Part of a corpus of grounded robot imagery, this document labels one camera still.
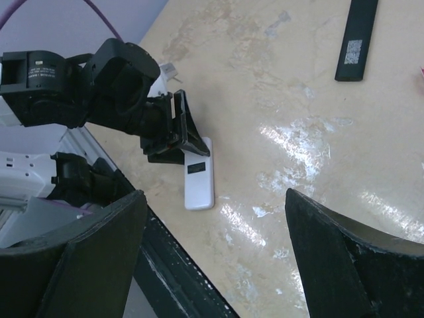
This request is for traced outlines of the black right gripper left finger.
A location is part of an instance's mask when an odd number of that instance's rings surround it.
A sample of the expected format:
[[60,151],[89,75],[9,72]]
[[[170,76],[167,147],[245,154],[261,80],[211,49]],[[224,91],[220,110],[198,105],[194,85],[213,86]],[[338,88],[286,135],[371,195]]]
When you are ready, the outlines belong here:
[[136,190],[1,249],[1,316],[122,317],[146,218]]

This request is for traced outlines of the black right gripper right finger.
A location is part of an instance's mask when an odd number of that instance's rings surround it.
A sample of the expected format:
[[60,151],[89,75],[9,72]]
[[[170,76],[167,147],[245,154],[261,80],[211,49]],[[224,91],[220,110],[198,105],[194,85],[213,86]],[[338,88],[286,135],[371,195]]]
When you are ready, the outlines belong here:
[[286,220],[311,317],[422,317],[423,245],[294,190]]

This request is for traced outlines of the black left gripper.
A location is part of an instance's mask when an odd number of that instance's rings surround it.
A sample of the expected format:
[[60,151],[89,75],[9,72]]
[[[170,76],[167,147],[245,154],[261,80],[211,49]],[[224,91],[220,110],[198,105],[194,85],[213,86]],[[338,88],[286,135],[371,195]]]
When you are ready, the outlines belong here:
[[183,163],[183,150],[200,156],[211,155],[193,121],[184,90],[156,97],[142,93],[138,106],[140,147],[150,163]]

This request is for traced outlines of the white remote control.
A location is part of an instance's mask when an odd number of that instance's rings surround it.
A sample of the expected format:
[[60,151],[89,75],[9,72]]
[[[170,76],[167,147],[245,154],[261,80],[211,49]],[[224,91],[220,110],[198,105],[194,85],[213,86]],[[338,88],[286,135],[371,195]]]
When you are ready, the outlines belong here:
[[210,156],[184,152],[184,203],[190,211],[211,209],[215,204],[213,144],[208,137],[202,139]]

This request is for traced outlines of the black remote control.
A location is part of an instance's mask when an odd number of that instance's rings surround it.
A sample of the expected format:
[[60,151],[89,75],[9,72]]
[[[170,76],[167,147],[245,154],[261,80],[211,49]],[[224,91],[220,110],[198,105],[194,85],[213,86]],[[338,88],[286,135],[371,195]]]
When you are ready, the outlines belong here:
[[378,0],[352,0],[348,11],[336,81],[362,81],[366,67]]

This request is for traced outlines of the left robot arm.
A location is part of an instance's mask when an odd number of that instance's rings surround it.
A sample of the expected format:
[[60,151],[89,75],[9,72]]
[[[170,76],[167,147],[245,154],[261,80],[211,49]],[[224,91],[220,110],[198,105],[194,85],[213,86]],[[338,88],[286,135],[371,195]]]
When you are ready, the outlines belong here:
[[1,97],[25,127],[93,123],[137,136],[151,163],[183,164],[187,152],[210,156],[186,93],[151,94],[161,69],[144,49],[107,39],[93,54],[46,50],[1,56]]

